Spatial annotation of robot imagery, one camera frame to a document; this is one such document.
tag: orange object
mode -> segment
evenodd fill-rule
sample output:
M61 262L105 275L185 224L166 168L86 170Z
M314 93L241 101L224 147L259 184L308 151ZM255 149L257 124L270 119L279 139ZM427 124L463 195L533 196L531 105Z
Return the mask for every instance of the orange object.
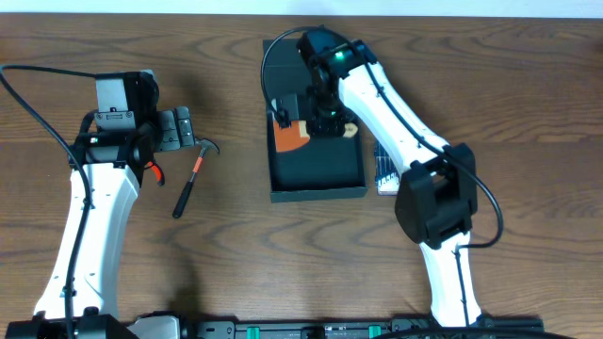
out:
M156 163L149 161L149 163L147 164L147 167L150 168L151 170L153 170L153 173L155 174L155 178L157 179L157 184L159 186L163 186L163 184L165 183L165 178L163 177L163 172L161 171L159 166Z
M203 158L198 157L197 158L197 162L195 163L195 167L192 169L192 171L194 171L195 173L197 173L199 171L199 168L201 167L201 163L204 161Z
M272 129L274 130L274 142L278 153L297 150L310 142L310 137L305 131L305 121L303 123L293 121L289 128L281 128L278 122L273 121Z

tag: green connector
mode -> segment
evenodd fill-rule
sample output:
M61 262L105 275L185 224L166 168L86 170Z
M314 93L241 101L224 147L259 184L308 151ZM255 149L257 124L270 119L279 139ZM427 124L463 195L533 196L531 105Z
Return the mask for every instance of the green connector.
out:
M381 335L381 326L371 325L368 327L368 337L369 338L374 338L378 335Z
M247 328L247 339L260 339L260 328Z

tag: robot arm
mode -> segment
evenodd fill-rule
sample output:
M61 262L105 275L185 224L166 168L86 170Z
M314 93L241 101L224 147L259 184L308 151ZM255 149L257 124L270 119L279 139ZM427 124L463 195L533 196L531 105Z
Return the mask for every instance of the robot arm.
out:
M481 310L473 295L467 249L460 250L458 262L455 251L469 243L470 216L477 211L475 184L423 147L388 107L377 86L432 146L457 153L475 170L473 155L465 145L450 148L430 130L393 89L375 56L362 42L353 43L368 60L377 84L364 60L329 33L311 31L300 39L298 47L312 73L318 112L321 105L326 107L322 110L331 109L334 117L338 108L351 110L383 145L400 174L396 202L400 226L423 252L432 288L432 315L440 326L472 324ZM433 176L446 173L445 180L433 183Z
M194 146L194 136L186 107L156 110L158 87L150 71L97 75L96 91L99 109L86 116L71 146L88 176L92 203L73 275L73 316L91 308L119 318L123 237L142 173L149 164L157 166L155 153ZM92 119L98 130L89 133ZM35 309L35 315L46 319L65 317L63 286L85 198L77 171L71 181L71 206L57 262Z

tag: hammer head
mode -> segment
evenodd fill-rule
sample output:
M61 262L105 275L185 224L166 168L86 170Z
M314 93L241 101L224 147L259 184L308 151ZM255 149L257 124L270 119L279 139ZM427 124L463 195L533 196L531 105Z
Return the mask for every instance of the hammer head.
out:
M201 146L201 152L204 155L207 150L215 150L216 153L220 154L220 148L212 140L202 138L195 138L195 145Z

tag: wooden table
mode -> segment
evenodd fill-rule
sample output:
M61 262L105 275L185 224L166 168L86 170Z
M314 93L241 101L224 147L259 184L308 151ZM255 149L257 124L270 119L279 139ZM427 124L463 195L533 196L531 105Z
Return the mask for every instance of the wooden table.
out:
M197 150L157 157L122 255L122 320L153 310L252 319L426 314L416 244L374 185L358 200L271 204L262 39L325 23L368 43L399 93L450 143L474 150L506 233L471 253L493 315L603 334L603 22L193 15L0 16L0 63L85 72L153 69L160 108L187 105L205 162L183 218L171 210ZM11 72L9 81L69 141L96 105L93 82ZM0 90L0 329L28 319L50 277L69 207L66 157ZM367 180L374 139L365 129ZM484 197L474 240L494 233Z

